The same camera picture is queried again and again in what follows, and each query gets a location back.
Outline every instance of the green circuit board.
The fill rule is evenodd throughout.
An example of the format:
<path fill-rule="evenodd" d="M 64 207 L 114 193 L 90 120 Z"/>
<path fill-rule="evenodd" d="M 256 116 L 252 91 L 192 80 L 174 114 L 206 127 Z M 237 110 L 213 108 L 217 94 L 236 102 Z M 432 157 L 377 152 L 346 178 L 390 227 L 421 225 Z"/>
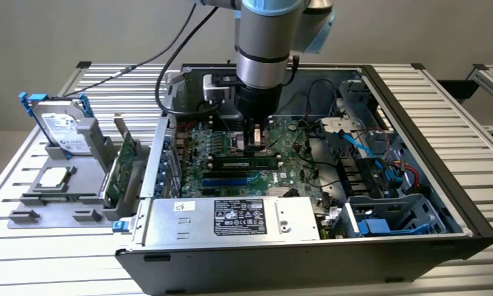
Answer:
<path fill-rule="evenodd" d="M 296 188 L 300 196 L 317 198 L 321 189 L 309 186 L 302 178 L 302 170 L 308 176 L 313 166 L 302 161 L 294 151 L 293 143 L 300 135 L 298 129 L 290 131 L 289 125 L 298 125 L 290 118 L 278 118 L 269 126 L 265 134 L 266 143 L 270 148 L 256 153 L 256 156 L 281 156 L 280 166 L 276 170 L 253 170 L 248 172 L 248 183 L 240 186 L 204 186 L 204 174 L 213 170 L 208 167 L 208 157 L 240 157 L 244 155 L 242 150 L 237 148 L 237 142 L 241 142 L 242 134 L 228 131 L 212 131 L 210 128 L 198 125 L 189 132 L 190 141 L 186 142 L 186 148 L 192 157 L 186 154 L 182 158 L 182 193 L 181 197 L 210 197 L 210 196 L 281 196 L 286 190 Z M 305 146 L 304 133 L 296 141 Z"/>

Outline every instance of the white sticker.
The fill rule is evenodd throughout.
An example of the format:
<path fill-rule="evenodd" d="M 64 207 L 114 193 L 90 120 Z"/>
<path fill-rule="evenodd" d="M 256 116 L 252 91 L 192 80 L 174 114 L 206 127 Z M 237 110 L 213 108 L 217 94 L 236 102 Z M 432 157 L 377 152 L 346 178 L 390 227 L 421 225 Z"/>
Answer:
<path fill-rule="evenodd" d="M 84 136 L 76 132 L 76 120 L 70 115 L 44 113 L 41 118 L 61 149 L 70 153 L 90 153 Z"/>
<path fill-rule="evenodd" d="M 196 210 L 196 202 L 174 202 L 173 203 L 173 211 L 181 212 L 181 211 L 194 211 Z"/>

